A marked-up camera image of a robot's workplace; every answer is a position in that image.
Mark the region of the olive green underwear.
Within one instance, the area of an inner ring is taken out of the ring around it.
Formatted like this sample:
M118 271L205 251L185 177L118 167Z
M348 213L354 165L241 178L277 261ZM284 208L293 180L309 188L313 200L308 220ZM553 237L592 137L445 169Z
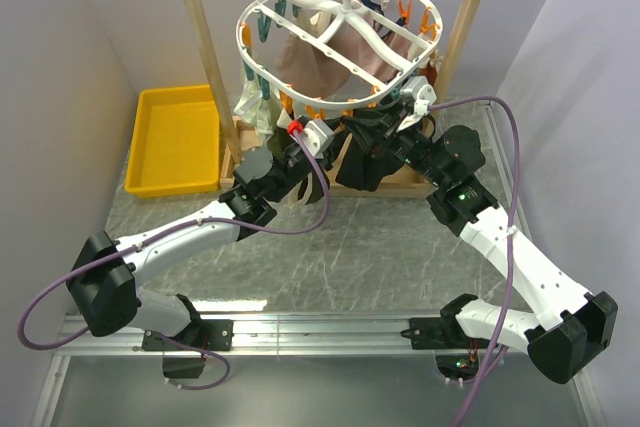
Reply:
M327 172L333 167L333 163L337 159L337 153L341 149L343 141L343 135L339 134L336 140L333 140L331 146L324 152L324 157L319 161L327 184L330 184ZM281 128L277 128L276 134L267 142L267 146L272 148L273 152L278 155L284 155L286 149L293 144L294 140ZM323 197L324 191L320 181L313 169L310 169L307 175L293 186L292 190L287 193L284 199L289 207L294 208L321 202Z

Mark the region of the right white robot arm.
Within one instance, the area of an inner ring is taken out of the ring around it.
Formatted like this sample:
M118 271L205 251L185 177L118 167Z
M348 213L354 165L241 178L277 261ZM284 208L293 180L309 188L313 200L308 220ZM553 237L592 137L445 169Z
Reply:
M448 344L496 336L558 384L610 345L617 303L607 292L594 294L572 280L509 223L507 210L475 176L486 162L477 131L455 125L432 140L390 116L347 117L344 125L365 154L395 159L431 183L435 190L427 201L436 219L510 278L531 309L503 311L462 295L441 311L440 331Z

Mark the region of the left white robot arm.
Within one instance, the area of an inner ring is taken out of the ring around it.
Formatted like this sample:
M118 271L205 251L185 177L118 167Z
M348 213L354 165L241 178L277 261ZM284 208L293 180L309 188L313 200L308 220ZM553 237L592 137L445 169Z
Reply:
M135 327L166 336L180 349L205 347L207 325L192 302L182 294L148 291L145 284L208 248L273 233L273 203L309 176L328 186L322 169L332 160L330 146L301 134L280 157L266 147L254 148L235 169L232 188L197 212L118 240L105 232L91 236L73 267L77 277L67 283L91 334L106 337Z

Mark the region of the black striped hanging underwear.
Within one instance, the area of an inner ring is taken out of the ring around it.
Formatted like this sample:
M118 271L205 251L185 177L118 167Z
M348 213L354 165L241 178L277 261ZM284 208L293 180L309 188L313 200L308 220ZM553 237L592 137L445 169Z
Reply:
M378 119L384 114L403 118L408 113L406 107L401 104L395 104L382 108L358 109L352 116L366 119ZM371 162L371 157L362 151L354 140L354 137L351 135L351 141L346 154L343 157L336 181L345 187L358 191L375 192L385 177L395 174L403 167L410 166L411 164L403 165L401 167L380 167L374 165Z

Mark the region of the pale green hanging underwear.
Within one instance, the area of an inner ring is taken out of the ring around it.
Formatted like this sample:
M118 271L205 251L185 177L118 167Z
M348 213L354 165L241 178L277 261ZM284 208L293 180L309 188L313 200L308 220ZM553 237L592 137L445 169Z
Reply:
M276 132L280 102L270 83L242 63L243 87L233 114L254 128L258 139L265 143Z

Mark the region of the rust orange hanging underwear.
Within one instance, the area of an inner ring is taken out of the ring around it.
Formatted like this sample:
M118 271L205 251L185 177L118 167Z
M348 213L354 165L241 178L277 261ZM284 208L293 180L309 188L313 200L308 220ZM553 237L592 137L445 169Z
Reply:
M420 68L420 75L424 76L432 87L436 86L440 66L439 59L429 59L426 66Z

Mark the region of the white round clip hanger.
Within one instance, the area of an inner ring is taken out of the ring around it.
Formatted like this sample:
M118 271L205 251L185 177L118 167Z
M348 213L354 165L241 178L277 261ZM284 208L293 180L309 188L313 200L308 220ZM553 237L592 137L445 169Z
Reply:
M314 37L299 10L333 16ZM285 109L313 114L369 107L434 59L443 18L431 0L255 0L236 24L236 44Z

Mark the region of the beige hanging underwear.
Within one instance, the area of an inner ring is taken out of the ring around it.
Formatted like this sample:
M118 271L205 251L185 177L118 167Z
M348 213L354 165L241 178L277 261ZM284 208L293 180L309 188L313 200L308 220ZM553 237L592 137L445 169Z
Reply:
M330 25L333 16L324 11L299 10L294 20L302 30L314 37L319 37Z

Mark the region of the yellow plastic bin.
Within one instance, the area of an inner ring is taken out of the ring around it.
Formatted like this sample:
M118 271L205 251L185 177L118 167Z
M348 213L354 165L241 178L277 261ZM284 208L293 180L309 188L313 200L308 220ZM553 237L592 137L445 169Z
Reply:
M220 121L207 84L140 93L125 190L139 198L220 187Z

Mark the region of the aluminium mounting rail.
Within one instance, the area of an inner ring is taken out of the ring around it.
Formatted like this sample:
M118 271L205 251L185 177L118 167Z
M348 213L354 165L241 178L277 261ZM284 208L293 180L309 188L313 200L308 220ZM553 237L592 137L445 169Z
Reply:
M232 323L231 350L227 358L239 356L366 356L427 354L414 351L401 336L410 318L438 318L437 310L370 312L210 312L203 319L228 319ZM126 327L107 337L86 333L53 351L54 356L128 357L161 356L145 351L147 335Z

